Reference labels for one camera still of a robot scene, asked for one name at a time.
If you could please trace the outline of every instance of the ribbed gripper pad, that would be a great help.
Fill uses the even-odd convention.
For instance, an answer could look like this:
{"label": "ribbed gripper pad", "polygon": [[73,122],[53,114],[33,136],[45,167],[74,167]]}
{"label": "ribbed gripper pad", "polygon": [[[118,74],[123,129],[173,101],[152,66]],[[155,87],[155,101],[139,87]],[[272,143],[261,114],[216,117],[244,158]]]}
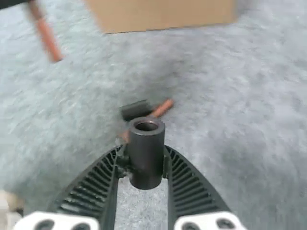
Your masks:
{"label": "ribbed gripper pad", "polygon": [[169,230],[181,216],[229,211],[221,196],[204,176],[180,153],[166,146],[169,154]]}
{"label": "ribbed gripper pad", "polygon": [[48,211],[93,217],[108,228],[114,225],[118,185],[116,152],[120,148],[95,161],[52,202]]}

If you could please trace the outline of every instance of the cardboard box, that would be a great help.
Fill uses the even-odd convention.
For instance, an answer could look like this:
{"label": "cardboard box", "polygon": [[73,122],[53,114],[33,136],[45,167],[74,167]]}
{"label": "cardboard box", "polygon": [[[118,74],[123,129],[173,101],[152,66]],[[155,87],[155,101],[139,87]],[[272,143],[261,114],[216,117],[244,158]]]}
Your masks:
{"label": "cardboard box", "polygon": [[236,0],[86,0],[105,33],[231,23]]}

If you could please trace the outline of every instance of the black metal tube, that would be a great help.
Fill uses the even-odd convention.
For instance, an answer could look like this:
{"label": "black metal tube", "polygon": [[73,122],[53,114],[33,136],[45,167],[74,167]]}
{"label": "black metal tube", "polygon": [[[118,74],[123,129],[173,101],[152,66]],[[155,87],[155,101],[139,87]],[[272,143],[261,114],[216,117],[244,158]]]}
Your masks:
{"label": "black metal tube", "polygon": [[152,189],[162,180],[165,124],[151,117],[129,123],[127,154],[132,166],[130,183],[138,189]]}

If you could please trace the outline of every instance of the orange wooden stick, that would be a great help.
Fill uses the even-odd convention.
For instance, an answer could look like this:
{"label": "orange wooden stick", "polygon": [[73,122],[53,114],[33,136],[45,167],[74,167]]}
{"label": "orange wooden stick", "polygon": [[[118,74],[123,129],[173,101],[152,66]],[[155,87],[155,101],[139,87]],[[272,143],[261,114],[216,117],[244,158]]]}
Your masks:
{"label": "orange wooden stick", "polygon": [[52,61],[61,61],[63,59],[63,55],[56,45],[52,30],[45,21],[44,14],[40,10],[36,0],[29,0],[27,4],[30,13],[35,21],[36,28],[42,37],[45,48],[48,50]]}
{"label": "orange wooden stick", "polygon": [[36,21],[36,26],[42,37],[43,43],[51,56],[52,61],[61,61],[63,59],[63,55],[55,43],[51,28],[47,22],[41,18],[40,20]]}
{"label": "orange wooden stick", "polygon": [[[159,105],[151,114],[148,116],[152,117],[161,117],[163,114],[165,114],[171,107],[174,105],[174,100],[173,99],[166,99],[161,105]],[[120,137],[128,143],[129,141],[129,131],[126,130],[122,134],[120,134]]]}

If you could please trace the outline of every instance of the gray carpet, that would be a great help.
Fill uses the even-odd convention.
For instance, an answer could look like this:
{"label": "gray carpet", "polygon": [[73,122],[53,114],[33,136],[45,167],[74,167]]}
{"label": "gray carpet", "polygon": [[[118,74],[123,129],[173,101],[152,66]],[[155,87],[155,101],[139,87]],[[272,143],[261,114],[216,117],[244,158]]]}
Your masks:
{"label": "gray carpet", "polygon": [[[66,55],[57,64],[21,6],[0,11],[0,185],[27,212],[115,146],[120,106],[171,96],[166,144],[249,230],[306,229],[306,0],[242,0],[231,25],[112,35],[81,1],[44,6]],[[165,181],[120,182],[115,229],[166,224]]]}

